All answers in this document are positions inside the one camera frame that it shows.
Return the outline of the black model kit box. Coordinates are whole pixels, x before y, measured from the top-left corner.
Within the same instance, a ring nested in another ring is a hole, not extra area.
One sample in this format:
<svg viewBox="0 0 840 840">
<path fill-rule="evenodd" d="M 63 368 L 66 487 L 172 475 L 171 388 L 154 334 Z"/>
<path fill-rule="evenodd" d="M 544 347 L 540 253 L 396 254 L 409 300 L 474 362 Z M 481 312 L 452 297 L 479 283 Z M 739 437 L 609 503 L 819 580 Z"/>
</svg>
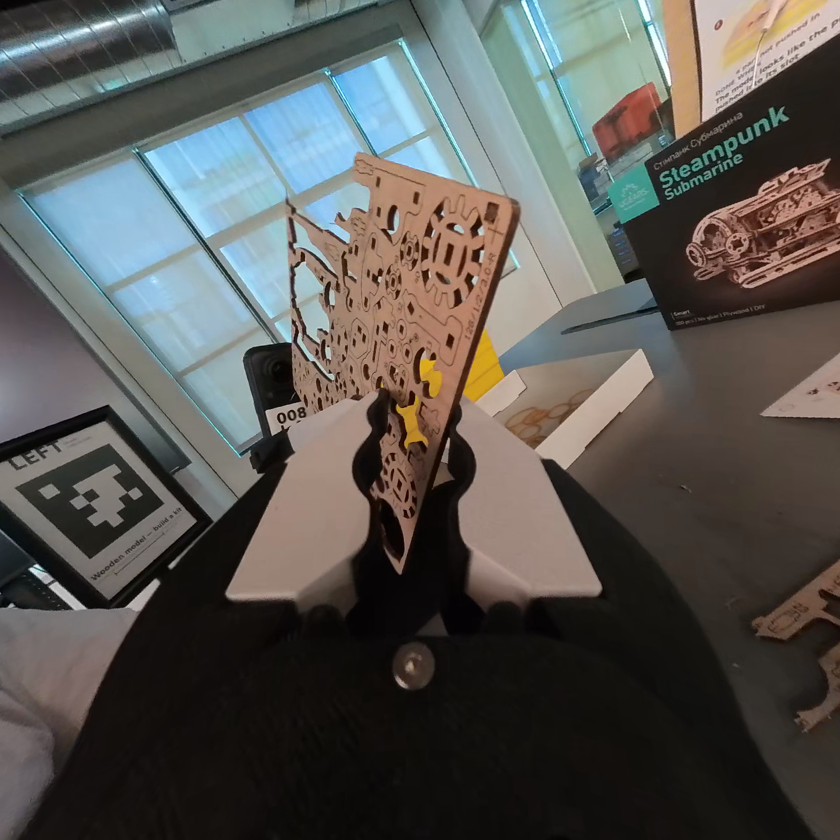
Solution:
<svg viewBox="0 0 840 840">
<path fill-rule="evenodd" d="M 612 184 L 669 330 L 838 300 L 838 82 L 834 37 Z"/>
</svg>

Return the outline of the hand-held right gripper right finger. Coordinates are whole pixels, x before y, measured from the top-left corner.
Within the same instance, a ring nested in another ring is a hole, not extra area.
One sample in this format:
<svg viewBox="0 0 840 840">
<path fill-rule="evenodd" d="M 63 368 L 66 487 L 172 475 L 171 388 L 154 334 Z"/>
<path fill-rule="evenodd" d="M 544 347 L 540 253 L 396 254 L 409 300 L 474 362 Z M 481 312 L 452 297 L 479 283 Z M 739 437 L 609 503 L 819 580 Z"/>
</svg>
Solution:
<svg viewBox="0 0 840 840">
<path fill-rule="evenodd" d="M 484 611 L 599 596 L 602 583 L 535 451 L 470 401 L 448 431 L 455 594 Z"/>
</svg>

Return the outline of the orange machine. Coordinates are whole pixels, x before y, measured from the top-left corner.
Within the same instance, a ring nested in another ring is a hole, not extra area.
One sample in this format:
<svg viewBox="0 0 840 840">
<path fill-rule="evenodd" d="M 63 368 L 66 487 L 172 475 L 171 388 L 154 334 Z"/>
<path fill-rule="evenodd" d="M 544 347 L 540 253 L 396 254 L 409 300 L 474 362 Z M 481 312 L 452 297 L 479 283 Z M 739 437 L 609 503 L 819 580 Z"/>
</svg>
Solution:
<svg viewBox="0 0 840 840">
<path fill-rule="evenodd" d="M 602 157 L 609 164 L 653 136 L 665 136 L 664 145 L 676 138 L 673 106 L 662 100 L 650 81 L 626 94 L 596 120 L 592 133 Z"/>
</svg>

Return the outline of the white cloth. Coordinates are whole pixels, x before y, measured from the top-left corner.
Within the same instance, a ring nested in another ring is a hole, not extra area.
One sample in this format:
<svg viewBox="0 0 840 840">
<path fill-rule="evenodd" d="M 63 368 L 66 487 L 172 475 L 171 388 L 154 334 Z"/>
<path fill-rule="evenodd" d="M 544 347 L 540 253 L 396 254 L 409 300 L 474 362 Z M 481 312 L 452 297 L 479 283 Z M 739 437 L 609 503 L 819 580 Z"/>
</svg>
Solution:
<svg viewBox="0 0 840 840">
<path fill-rule="evenodd" d="M 2 609 L 2 772 L 12 782 L 41 789 L 64 764 L 139 615 Z"/>
</svg>

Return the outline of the large paned window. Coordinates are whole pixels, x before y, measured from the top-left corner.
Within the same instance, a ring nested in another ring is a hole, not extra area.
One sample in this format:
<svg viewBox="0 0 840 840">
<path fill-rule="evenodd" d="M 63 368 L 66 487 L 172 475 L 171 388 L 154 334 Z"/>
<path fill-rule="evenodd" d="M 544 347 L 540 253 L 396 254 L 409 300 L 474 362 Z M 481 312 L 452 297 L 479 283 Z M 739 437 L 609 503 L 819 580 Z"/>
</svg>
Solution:
<svg viewBox="0 0 840 840">
<path fill-rule="evenodd" d="M 2 180 L 224 452 L 259 422 L 246 350 L 291 339 L 288 205 L 341 235 L 367 153 L 503 192 L 415 18 L 373 7 L 2 138 Z"/>
</svg>

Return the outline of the laser-cut wooden parts sheet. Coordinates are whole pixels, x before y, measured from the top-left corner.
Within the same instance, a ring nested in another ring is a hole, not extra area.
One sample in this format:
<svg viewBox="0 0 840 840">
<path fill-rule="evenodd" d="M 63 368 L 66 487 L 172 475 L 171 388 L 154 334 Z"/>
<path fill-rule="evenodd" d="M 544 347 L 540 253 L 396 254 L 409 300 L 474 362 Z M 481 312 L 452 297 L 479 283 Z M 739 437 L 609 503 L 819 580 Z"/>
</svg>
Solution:
<svg viewBox="0 0 840 840">
<path fill-rule="evenodd" d="M 369 207 L 336 215 L 347 239 L 288 203 L 291 369 L 308 417 L 370 393 L 390 396 L 370 493 L 400 574 L 521 206 L 363 153 L 352 179 L 368 190 Z"/>
</svg>

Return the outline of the white paper sheet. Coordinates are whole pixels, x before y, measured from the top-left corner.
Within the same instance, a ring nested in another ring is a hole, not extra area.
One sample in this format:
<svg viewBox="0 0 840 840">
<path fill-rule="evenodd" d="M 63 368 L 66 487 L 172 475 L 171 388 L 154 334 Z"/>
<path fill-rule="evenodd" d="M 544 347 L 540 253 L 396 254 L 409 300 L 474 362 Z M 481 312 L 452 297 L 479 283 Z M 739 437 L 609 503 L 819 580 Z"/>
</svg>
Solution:
<svg viewBox="0 0 840 840">
<path fill-rule="evenodd" d="M 767 407 L 761 416 L 839 419 L 839 354 Z"/>
</svg>

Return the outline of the silver air duct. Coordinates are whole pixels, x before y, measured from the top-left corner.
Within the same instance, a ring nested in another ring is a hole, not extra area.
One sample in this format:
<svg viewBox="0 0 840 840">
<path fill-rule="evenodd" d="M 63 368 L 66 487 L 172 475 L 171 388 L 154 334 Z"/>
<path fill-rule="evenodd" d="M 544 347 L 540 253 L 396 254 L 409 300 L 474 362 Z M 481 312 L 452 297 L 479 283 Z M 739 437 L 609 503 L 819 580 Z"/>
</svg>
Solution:
<svg viewBox="0 0 840 840">
<path fill-rule="evenodd" d="M 180 67 L 162 2 L 53 1 L 2 9 L 2 99 L 48 89 L 81 98 L 81 85 L 108 90 Z"/>
</svg>

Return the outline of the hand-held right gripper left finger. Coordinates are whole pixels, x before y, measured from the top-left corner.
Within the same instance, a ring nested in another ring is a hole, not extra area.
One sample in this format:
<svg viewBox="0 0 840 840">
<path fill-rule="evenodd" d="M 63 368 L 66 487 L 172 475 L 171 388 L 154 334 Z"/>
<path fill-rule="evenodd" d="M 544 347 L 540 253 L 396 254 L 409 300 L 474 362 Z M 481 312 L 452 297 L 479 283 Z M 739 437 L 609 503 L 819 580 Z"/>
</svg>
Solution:
<svg viewBox="0 0 840 840">
<path fill-rule="evenodd" d="M 350 611 L 357 600 L 354 558 L 375 537 L 375 478 L 354 464 L 372 445 L 373 466 L 381 466 L 390 403 L 388 391 L 372 392 L 288 428 L 292 455 L 228 584 L 229 601 Z"/>
</svg>

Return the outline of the narrow paned window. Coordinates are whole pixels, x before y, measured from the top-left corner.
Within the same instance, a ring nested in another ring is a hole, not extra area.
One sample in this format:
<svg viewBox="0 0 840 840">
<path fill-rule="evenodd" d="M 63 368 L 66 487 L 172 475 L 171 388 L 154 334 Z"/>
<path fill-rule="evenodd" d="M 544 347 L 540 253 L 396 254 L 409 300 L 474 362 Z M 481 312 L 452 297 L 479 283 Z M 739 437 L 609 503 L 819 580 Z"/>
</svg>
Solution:
<svg viewBox="0 0 840 840">
<path fill-rule="evenodd" d="M 653 136 L 609 164 L 592 133 L 650 81 L 670 98 L 659 10 L 658 2 L 495 2 L 480 32 L 541 167 L 570 178 L 595 215 L 611 205 L 615 180 L 665 147 L 665 136 Z"/>
</svg>

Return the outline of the framed marker sign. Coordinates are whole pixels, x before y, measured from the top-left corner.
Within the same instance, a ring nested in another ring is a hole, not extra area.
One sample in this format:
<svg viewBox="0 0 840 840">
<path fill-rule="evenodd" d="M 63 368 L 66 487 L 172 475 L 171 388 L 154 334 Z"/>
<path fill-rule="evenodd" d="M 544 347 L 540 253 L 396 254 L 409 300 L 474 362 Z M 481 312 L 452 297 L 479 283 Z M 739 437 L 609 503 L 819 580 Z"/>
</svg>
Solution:
<svg viewBox="0 0 840 840">
<path fill-rule="evenodd" d="M 2 531 L 86 608 L 131 603 L 213 524 L 110 407 L 1 445 Z"/>
</svg>

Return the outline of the printed instruction poster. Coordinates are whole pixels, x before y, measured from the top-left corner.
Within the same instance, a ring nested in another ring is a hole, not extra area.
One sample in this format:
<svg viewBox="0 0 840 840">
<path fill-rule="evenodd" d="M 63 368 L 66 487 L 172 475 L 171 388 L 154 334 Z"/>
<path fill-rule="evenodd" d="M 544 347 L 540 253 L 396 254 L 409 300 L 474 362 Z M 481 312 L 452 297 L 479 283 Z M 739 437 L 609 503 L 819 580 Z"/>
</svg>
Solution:
<svg viewBox="0 0 840 840">
<path fill-rule="evenodd" d="M 838 38 L 838 1 L 663 1 L 675 137 Z"/>
</svg>

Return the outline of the yellow plastic bin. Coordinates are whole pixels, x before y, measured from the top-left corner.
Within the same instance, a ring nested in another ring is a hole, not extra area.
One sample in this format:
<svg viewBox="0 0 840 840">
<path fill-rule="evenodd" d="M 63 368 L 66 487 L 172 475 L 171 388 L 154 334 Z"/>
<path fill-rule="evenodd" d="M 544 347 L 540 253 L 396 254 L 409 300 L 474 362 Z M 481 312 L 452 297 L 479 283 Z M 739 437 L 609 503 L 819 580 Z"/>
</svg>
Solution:
<svg viewBox="0 0 840 840">
<path fill-rule="evenodd" d="M 435 398 L 443 382 L 443 374 L 436 367 L 436 360 L 429 352 L 423 350 L 416 362 L 416 373 L 419 377 L 420 393 L 411 393 L 406 406 L 397 406 L 396 412 L 401 418 L 401 425 L 405 432 L 402 447 L 407 450 L 410 445 L 428 447 L 428 435 L 431 434 L 433 420 L 426 417 L 433 412 L 428 408 L 428 401 Z M 487 330 L 480 336 L 476 355 L 467 375 L 465 394 L 473 402 L 498 384 L 504 377 L 497 353 L 492 345 Z"/>
</svg>

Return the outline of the open white cardboard box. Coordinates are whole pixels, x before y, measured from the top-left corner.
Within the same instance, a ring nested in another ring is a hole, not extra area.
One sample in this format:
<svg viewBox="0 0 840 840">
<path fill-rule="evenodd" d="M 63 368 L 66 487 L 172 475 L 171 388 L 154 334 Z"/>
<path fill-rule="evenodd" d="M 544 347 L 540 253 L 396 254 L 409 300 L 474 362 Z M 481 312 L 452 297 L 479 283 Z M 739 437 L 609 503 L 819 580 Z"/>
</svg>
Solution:
<svg viewBox="0 0 840 840">
<path fill-rule="evenodd" d="M 654 378 L 643 350 L 599 353 L 516 369 L 477 404 L 567 469 Z"/>
</svg>

